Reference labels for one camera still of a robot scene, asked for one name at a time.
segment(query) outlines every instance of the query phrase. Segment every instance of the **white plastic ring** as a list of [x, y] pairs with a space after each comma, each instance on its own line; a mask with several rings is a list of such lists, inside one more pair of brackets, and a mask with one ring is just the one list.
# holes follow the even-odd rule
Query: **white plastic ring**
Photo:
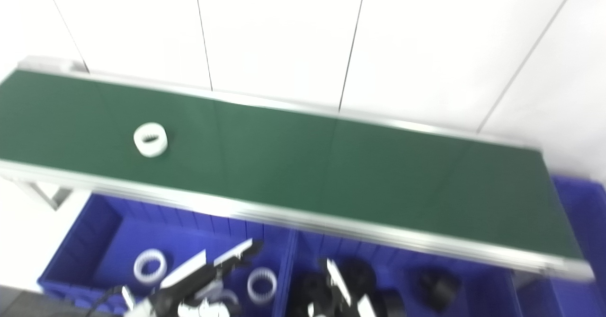
[[145, 123], [134, 131], [134, 144], [141, 155], [154, 158], [169, 146], [164, 127], [158, 123]]
[[[268, 292], [266, 292], [266, 293], [255, 292], [255, 290], [253, 289], [253, 284], [255, 284], [257, 281], [260, 281], [260, 280], [268, 281], [271, 284], [271, 289]], [[263, 304], [269, 303], [273, 299], [273, 296], [276, 293], [276, 287], [277, 287], [277, 278], [276, 278], [276, 274], [272, 270], [270, 270], [266, 267], [259, 267], [250, 273], [249, 281], [247, 283], [247, 289], [249, 291], [250, 300], [253, 303], [255, 303], [257, 305], [263, 305]]]
[[[151, 261], [158, 261], [160, 265], [158, 269], [152, 273], [144, 274], [143, 266]], [[166, 275], [167, 265], [166, 259], [160, 250], [156, 250], [155, 248], [150, 248], [149, 250], [145, 250], [141, 252], [141, 254], [135, 259], [133, 266], [134, 277], [137, 278], [141, 284], [145, 285], [153, 285], [162, 280]]]

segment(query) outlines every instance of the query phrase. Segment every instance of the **black part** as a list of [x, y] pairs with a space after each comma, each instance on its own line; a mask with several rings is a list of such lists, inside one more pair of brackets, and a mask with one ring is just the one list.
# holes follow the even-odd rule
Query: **black part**
[[369, 263], [359, 258], [349, 258], [339, 266], [339, 271], [351, 295], [372, 296], [376, 290], [377, 277]]
[[377, 317], [406, 317], [402, 296], [395, 289], [377, 291], [372, 304]]
[[455, 300], [461, 281], [445, 270], [425, 270], [420, 274], [419, 286], [424, 303], [441, 313]]

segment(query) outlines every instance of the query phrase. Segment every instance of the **blue storage bin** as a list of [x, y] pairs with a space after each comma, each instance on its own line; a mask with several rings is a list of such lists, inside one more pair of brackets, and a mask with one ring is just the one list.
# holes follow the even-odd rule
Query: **blue storage bin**
[[[220, 218], [169, 207], [92, 195], [59, 246], [38, 283], [55, 298], [68, 299], [89, 308], [106, 289], [127, 284], [141, 299], [151, 287], [139, 283], [133, 274], [136, 257], [148, 248], [161, 250], [168, 272], [201, 250], [208, 261], [247, 238], [264, 240], [252, 266], [234, 270], [223, 281], [238, 295], [245, 316], [276, 316], [284, 313], [282, 292], [290, 280], [295, 231], [243, 220]], [[277, 274], [275, 300], [256, 306], [246, 293], [249, 273], [268, 267]], [[122, 314], [121, 296], [112, 296], [98, 310]]]
[[554, 176], [562, 206], [595, 282], [545, 278], [518, 290], [524, 317], [606, 317], [606, 194], [585, 179]]
[[574, 236], [596, 276], [596, 285], [606, 301], [606, 192], [599, 183], [554, 176], [560, 201]]
[[[411, 317], [522, 317], [506, 269], [310, 232], [298, 233], [294, 250], [294, 278], [320, 271], [320, 257], [337, 264], [349, 257], [367, 261], [376, 273], [377, 288], [400, 292]], [[424, 306], [415, 291], [418, 272], [433, 268], [447, 269], [462, 281], [452, 305], [442, 314]]]
[[518, 291], [524, 317], [603, 317], [593, 284], [545, 278]]

